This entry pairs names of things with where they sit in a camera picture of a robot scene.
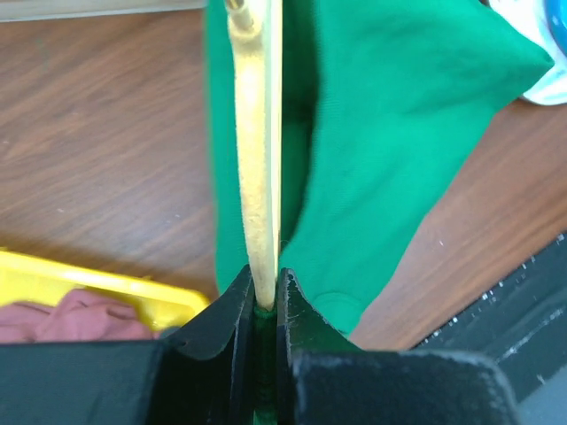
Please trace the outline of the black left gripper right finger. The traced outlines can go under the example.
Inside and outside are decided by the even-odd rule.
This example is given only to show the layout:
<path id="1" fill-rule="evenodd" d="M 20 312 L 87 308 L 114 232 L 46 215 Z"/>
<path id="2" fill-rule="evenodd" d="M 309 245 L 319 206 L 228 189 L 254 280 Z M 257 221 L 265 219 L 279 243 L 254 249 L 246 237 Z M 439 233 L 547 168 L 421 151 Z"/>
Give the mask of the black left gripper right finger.
<path id="1" fill-rule="evenodd" d="M 369 352 L 279 277 L 277 416 L 282 424 L 518 424 L 513 391 L 488 358 L 416 350 Z"/>

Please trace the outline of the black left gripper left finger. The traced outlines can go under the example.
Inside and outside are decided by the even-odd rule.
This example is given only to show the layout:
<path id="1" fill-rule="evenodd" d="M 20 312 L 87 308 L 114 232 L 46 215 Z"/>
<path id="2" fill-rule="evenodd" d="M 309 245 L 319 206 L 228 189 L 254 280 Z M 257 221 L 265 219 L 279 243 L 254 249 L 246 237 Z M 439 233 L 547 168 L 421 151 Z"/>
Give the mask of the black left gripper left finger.
<path id="1" fill-rule="evenodd" d="M 254 290 L 249 267 L 158 340 L 8 344 L 3 424 L 250 424 Z"/>

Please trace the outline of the green tank top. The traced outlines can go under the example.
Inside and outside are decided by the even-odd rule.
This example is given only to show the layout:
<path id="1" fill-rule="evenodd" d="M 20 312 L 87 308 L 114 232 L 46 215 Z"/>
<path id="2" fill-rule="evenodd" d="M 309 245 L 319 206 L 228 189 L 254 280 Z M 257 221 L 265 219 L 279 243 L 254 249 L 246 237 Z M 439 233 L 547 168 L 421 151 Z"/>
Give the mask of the green tank top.
<path id="1" fill-rule="evenodd" d="M 228 1 L 206 7 L 222 295 L 244 267 Z M 253 305 L 253 422 L 277 422 L 280 274 L 348 339 L 493 116 L 554 64 L 479 1 L 283 4 L 281 232 L 272 310 Z"/>

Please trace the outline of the yellow clothes hanger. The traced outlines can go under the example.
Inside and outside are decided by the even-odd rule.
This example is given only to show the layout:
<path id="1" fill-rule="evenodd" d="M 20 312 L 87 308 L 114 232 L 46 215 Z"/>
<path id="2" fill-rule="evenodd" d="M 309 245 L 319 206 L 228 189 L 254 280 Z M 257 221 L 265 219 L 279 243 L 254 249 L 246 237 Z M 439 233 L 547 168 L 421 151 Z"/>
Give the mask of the yellow clothes hanger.
<path id="1" fill-rule="evenodd" d="M 256 302 L 273 309 L 281 232 L 283 4 L 228 1 L 238 180 Z"/>

